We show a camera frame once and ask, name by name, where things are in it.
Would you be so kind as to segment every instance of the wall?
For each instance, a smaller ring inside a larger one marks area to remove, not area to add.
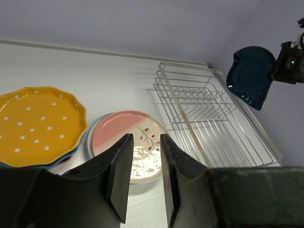
[[[259,0],[2,0],[0,39],[212,61]]]
[[[233,53],[247,46],[262,46],[275,57],[282,42],[295,39],[304,17],[303,0],[263,0],[213,61],[228,73]],[[274,82],[261,111],[253,110],[283,154],[284,165],[304,166],[304,85]]]

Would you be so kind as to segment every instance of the plate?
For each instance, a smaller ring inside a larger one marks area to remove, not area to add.
[[[93,135],[93,155],[109,149],[126,133],[134,137],[130,183],[147,183],[162,174],[160,135],[168,133],[153,117],[138,111],[121,111],[105,117]]]
[[[74,150],[86,129],[86,109],[67,92],[26,87],[0,96],[0,162],[8,166],[51,164]]]
[[[90,127],[88,133],[87,133],[87,138],[86,138],[86,151],[90,157],[90,159],[92,158],[92,154],[93,154],[93,147],[92,147],[92,141],[93,141],[93,135],[94,132],[97,128],[97,126],[99,125],[100,121],[102,121],[102,119],[104,119],[106,116],[110,115],[112,113],[103,115],[101,117],[99,117]]]
[[[64,162],[67,162],[79,149],[79,146],[80,146],[80,143],[82,142],[82,140],[84,139],[86,134],[84,134],[82,137],[81,137],[81,140],[79,142],[79,144],[77,145],[77,147],[72,150],[70,153],[67,153],[66,155],[64,155],[63,157],[59,158],[58,160],[56,160],[55,162],[51,163],[51,164],[48,164],[48,165],[39,165],[39,166],[32,166],[33,168],[40,168],[40,169],[45,169],[45,170],[48,170],[48,169],[51,169],[51,168],[54,168],[55,166],[57,166],[58,164],[60,163],[64,163]],[[0,163],[0,166],[2,167],[5,167],[5,168],[12,168],[11,166],[8,166],[6,164],[3,164],[3,163]]]

